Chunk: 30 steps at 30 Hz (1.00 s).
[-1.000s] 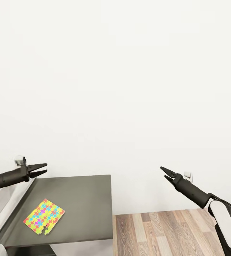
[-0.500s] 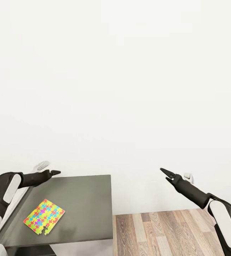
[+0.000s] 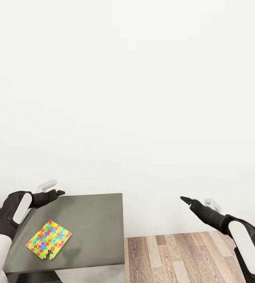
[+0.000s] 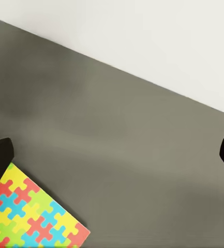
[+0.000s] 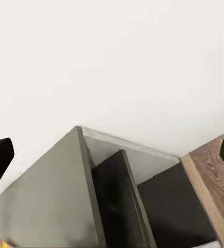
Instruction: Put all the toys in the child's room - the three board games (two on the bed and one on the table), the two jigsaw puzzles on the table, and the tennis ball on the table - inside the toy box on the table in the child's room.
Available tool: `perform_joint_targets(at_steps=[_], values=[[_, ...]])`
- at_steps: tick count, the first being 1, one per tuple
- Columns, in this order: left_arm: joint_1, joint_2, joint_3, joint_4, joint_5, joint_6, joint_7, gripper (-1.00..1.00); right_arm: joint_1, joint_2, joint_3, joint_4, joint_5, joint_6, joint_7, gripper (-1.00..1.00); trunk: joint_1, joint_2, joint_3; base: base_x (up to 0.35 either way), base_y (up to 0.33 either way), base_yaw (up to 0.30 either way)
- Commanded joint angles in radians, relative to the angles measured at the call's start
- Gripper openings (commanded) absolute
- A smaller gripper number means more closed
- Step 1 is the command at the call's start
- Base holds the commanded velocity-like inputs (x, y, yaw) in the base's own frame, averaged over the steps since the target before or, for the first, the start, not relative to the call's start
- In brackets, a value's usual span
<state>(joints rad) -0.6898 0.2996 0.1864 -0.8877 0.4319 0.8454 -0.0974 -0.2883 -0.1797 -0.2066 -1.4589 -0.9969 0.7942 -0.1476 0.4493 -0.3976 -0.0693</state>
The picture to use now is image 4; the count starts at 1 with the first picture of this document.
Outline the jigsaw puzzle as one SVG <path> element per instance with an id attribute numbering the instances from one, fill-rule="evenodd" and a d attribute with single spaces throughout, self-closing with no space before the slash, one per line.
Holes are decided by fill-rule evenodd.
<path id="1" fill-rule="evenodd" d="M 0 180 L 0 248 L 80 248 L 90 233 L 10 163 Z"/>

